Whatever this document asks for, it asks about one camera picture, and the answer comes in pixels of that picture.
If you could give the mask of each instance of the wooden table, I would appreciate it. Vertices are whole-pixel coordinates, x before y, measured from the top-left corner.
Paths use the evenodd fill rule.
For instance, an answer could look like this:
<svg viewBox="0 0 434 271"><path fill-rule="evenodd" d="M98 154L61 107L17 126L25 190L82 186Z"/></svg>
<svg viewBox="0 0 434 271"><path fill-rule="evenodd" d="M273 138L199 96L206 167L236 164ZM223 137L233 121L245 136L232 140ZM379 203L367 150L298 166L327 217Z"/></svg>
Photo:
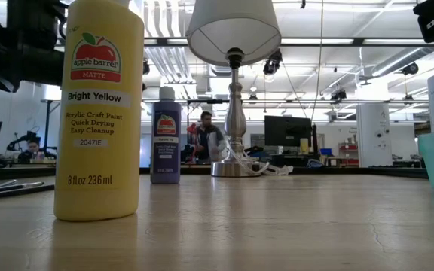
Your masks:
<svg viewBox="0 0 434 271"><path fill-rule="evenodd" d="M138 215L91 223L56 220L52 192L0 199L0 270L434 271L434 192L374 175L142 176Z"/></svg>

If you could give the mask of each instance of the blue paint bottle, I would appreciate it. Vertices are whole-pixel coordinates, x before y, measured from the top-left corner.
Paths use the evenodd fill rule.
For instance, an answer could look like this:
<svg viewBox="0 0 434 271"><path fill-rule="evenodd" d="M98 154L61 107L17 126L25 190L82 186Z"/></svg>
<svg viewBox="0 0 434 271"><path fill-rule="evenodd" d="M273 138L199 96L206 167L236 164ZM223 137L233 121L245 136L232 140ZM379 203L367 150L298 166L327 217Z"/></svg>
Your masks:
<svg viewBox="0 0 434 271"><path fill-rule="evenodd" d="M180 181L180 122L182 106L176 102L172 87L160 88L160 101L151 114L152 184L178 184Z"/></svg>

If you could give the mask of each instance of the white lamp shade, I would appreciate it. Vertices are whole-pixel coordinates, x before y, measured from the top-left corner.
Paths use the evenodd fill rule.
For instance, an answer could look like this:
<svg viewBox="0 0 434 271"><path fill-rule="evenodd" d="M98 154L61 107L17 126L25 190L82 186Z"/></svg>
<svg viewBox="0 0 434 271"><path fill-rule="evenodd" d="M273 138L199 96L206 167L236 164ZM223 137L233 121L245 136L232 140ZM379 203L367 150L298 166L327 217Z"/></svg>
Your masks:
<svg viewBox="0 0 434 271"><path fill-rule="evenodd" d="M271 55L281 40L271 0L196 0L186 36L195 56L220 66L228 65L231 48L241 49L248 65Z"/></svg>

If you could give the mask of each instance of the red object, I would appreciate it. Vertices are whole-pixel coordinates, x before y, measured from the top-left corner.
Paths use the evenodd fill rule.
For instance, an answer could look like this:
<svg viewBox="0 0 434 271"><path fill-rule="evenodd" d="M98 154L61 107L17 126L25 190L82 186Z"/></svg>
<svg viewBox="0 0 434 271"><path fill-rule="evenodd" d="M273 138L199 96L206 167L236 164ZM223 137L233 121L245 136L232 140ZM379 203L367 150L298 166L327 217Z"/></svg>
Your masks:
<svg viewBox="0 0 434 271"><path fill-rule="evenodd" d="M191 162L190 163L195 163L195 153L197 153L197 125L195 123L193 123L192 125L190 125L189 127L187 127L187 132L189 132L190 134L192 134L192 136L194 137L194 151L192 152L192 156L190 157Z"/></svg>
<svg viewBox="0 0 434 271"><path fill-rule="evenodd" d="M160 124L166 126L173 126L173 120L161 120Z"/></svg>
<svg viewBox="0 0 434 271"><path fill-rule="evenodd" d="M103 70L76 70L72 71L72 80L102 80L120 82L120 74L117 72L107 72Z"/></svg>
<svg viewBox="0 0 434 271"><path fill-rule="evenodd" d="M187 127L187 132L196 135L197 134L197 125L195 123L193 123L192 125Z"/></svg>
<svg viewBox="0 0 434 271"><path fill-rule="evenodd" d="M347 164L348 165L359 165L359 160L358 159L347 159Z"/></svg>
<svg viewBox="0 0 434 271"><path fill-rule="evenodd" d="M93 46L90 44L81 45L76 51L76 59L100 59L115 61L115 52L109 46Z"/></svg>
<svg viewBox="0 0 434 271"><path fill-rule="evenodd" d="M348 150L357 150L358 149L358 145L348 145ZM346 150L346 146L340 146L339 147L340 150L345 151Z"/></svg>

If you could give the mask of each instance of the person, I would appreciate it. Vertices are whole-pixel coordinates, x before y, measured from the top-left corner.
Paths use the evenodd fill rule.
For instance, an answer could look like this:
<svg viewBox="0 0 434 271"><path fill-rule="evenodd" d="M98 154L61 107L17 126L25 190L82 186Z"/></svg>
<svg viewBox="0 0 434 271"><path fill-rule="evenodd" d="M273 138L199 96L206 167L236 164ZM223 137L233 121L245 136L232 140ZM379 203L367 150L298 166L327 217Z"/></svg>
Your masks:
<svg viewBox="0 0 434 271"><path fill-rule="evenodd" d="M225 139L219 128L212 125L212 114L202 112L201 125L197 129L197 158L203 162L218 162L222 159L221 152L225 149Z"/></svg>
<svg viewBox="0 0 434 271"><path fill-rule="evenodd" d="M39 152L39 138L28 140L28 149L27 151L34 154L35 152Z"/></svg>
<svg viewBox="0 0 434 271"><path fill-rule="evenodd" d="M26 142L28 148L18 155L18 161L20 163L29 163L29 161L33 159L34 154L39 152L39 137L30 138Z"/></svg>

